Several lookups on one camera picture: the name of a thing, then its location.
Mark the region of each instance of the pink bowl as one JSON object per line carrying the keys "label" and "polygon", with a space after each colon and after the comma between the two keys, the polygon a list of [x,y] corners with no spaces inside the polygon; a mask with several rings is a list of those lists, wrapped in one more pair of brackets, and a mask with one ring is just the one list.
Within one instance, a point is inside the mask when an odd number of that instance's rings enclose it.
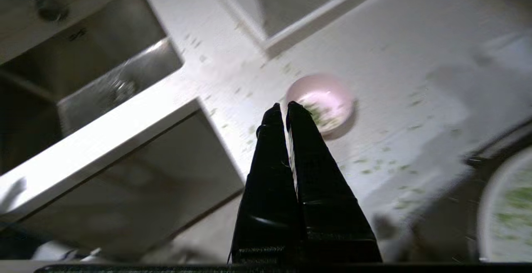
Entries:
{"label": "pink bowl", "polygon": [[331,74],[312,74],[295,81],[286,93],[286,104],[296,101],[312,113],[322,135],[332,133],[353,112],[354,97]]}

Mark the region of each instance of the plate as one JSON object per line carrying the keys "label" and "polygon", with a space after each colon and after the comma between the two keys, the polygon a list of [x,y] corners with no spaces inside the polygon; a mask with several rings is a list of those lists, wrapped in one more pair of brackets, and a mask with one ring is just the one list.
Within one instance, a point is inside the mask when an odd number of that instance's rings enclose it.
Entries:
{"label": "plate", "polygon": [[332,133],[353,112],[353,95],[331,74],[312,74],[295,81],[286,93],[286,103],[296,101],[312,115],[322,135]]}
{"label": "plate", "polygon": [[532,262],[532,148],[505,161],[488,183],[478,239],[482,261]]}

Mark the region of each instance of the white countertop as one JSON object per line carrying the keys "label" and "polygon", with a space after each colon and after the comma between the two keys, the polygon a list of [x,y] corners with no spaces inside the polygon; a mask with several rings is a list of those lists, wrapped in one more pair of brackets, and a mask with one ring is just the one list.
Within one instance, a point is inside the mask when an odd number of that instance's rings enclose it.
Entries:
{"label": "white countertop", "polygon": [[218,0],[148,1],[184,66],[0,177],[0,193],[25,178],[10,210],[66,177],[83,180],[91,161],[195,98],[245,179],[264,111],[317,72],[340,76],[357,98],[354,127],[327,145],[367,214],[414,214],[464,175],[463,152],[527,115],[503,109],[506,120],[479,133],[486,113],[461,96],[471,48],[532,22],[505,0],[368,0],[271,60]]}

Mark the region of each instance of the stainless steel sink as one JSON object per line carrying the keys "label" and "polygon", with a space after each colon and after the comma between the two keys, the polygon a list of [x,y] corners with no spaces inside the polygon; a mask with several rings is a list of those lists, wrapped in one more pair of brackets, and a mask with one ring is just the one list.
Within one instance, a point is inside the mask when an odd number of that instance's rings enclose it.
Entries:
{"label": "stainless steel sink", "polygon": [[2,64],[0,173],[181,66],[146,0],[110,2]]}

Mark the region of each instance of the sink basin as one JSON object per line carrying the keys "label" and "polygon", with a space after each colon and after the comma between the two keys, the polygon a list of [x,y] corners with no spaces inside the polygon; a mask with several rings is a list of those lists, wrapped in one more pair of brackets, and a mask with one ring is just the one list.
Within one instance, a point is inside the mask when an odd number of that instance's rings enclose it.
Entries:
{"label": "sink basin", "polygon": [[0,173],[175,72],[146,0],[115,0],[0,66]]}

